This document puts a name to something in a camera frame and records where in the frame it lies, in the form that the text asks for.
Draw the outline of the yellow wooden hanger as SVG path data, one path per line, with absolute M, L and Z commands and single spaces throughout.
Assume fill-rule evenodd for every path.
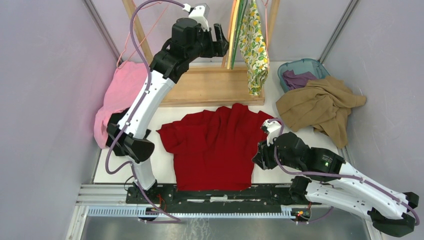
M 229 47 L 226 57 L 222 59 L 221 66 L 229 70 L 231 66 L 231 57 L 233 53 L 233 45 L 234 45 L 234 35 L 235 35 L 235 28 L 236 28 L 236 21 L 237 21 L 237 13 L 240 6 L 240 0 L 234 0 L 232 4 L 231 9 L 231 17 L 229 22 L 229 28 L 228 28 L 228 35 L 229 35 Z

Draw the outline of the lemon print skirt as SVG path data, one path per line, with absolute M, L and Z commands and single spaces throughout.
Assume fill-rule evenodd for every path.
M 258 96 L 268 78 L 270 60 L 257 2 L 249 0 L 242 15 L 238 36 L 240 54 L 247 66 L 248 93 Z

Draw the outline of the red garment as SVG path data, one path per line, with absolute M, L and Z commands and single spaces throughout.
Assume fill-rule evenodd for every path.
M 173 155 L 178 191 L 242 191 L 252 185 L 253 157 L 266 140 L 261 129 L 272 116 L 235 103 L 203 110 L 157 130 Z

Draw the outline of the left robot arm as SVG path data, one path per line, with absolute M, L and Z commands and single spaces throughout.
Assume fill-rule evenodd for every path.
M 197 58 L 223 57 L 229 49 L 222 26 L 215 23 L 207 28 L 191 18 L 179 18 L 172 25 L 171 37 L 156 53 L 148 67 L 148 75 L 139 94 L 126 114 L 117 124 L 107 126 L 108 136 L 113 140 L 112 151 L 118 148 L 131 165 L 138 190 L 138 197 L 149 204 L 158 195 L 154 185 L 151 155 L 153 142 L 147 140 L 148 125 L 160 103 L 169 91 L 189 70 Z

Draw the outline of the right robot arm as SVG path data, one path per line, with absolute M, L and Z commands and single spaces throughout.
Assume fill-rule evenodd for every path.
M 413 211 L 419 204 L 417 194 L 369 179 L 329 149 L 310 147 L 293 132 L 257 146 L 252 161 L 261 169 L 296 170 L 287 193 L 291 205 L 325 204 L 371 221 L 378 231 L 397 238 L 412 233 L 419 223 Z

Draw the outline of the wooden clothes rack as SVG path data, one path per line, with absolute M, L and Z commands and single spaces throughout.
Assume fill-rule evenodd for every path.
M 122 0 L 123 6 L 130 20 L 136 11 L 133 0 Z M 278 15 L 280 0 L 271 0 L 268 11 L 268 41 L 271 41 Z M 136 34 L 137 41 L 135 49 L 142 51 L 148 64 L 153 60 L 153 54 L 147 36 L 141 22 L 137 17 L 132 20 L 134 24 L 131 29 Z M 234 103 L 245 105 L 263 106 L 265 104 L 264 88 L 259 95 L 250 95 L 246 88 L 248 82 L 247 67 L 236 66 L 234 69 L 226 69 L 226 66 L 190 67 L 178 81 L 177 85 L 164 97 L 160 107 L 208 107 L 224 106 Z

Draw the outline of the tan garment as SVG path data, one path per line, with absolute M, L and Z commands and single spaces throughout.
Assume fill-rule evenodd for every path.
M 364 106 L 366 101 L 366 96 L 354 94 L 344 81 L 327 76 L 289 90 L 275 105 L 283 123 L 293 132 L 313 127 L 342 149 L 348 144 L 348 117 L 353 108 Z

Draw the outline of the purple cloth in basket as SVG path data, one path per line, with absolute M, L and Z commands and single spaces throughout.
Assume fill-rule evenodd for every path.
M 293 70 L 284 71 L 282 73 L 282 78 L 289 90 L 303 88 L 306 86 L 309 80 L 317 79 L 317 77 L 309 71 L 295 74 Z

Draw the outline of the teal plastic basket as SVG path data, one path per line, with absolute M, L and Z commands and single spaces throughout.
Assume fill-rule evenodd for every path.
M 290 90 L 289 86 L 286 84 L 283 78 L 283 73 L 285 71 L 293 71 L 294 75 L 310 72 L 318 79 L 324 79 L 330 75 L 327 69 L 319 61 L 312 58 L 302 58 L 300 60 L 286 62 L 282 64 L 277 70 L 279 83 L 284 93 Z

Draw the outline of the pink garment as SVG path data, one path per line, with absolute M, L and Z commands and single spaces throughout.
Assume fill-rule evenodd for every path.
M 101 149 L 106 148 L 107 125 L 111 115 L 131 107 L 147 77 L 147 68 L 143 63 L 127 61 L 116 68 L 94 119 L 93 136 Z

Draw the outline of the black cloth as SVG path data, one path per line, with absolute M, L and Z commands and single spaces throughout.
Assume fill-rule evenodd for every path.
M 109 121 L 108 121 L 107 126 L 109 124 L 117 124 L 119 122 L 119 120 L 127 114 L 129 109 L 130 108 L 128 107 L 125 110 L 123 110 L 122 112 L 113 113 L 111 115 Z M 146 139 L 150 135 L 151 132 L 152 131 L 150 129 L 147 129 L 143 138 Z M 106 140 L 106 146 L 110 147 L 112 145 L 112 143 L 113 143 L 113 139 L 108 135 L 107 140 Z M 116 156 L 123 156 L 123 154 L 120 153 L 120 148 L 117 146 L 117 144 L 114 146 L 113 151 L 114 151 Z

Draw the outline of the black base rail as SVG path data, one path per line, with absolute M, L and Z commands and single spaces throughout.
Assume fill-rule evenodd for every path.
M 303 197 L 292 196 L 290 184 L 256 184 L 245 190 L 183 191 L 175 184 L 158 184 L 145 198 L 136 185 L 127 190 L 127 204 L 153 202 L 169 214 L 271 214 L 285 206 L 308 206 Z

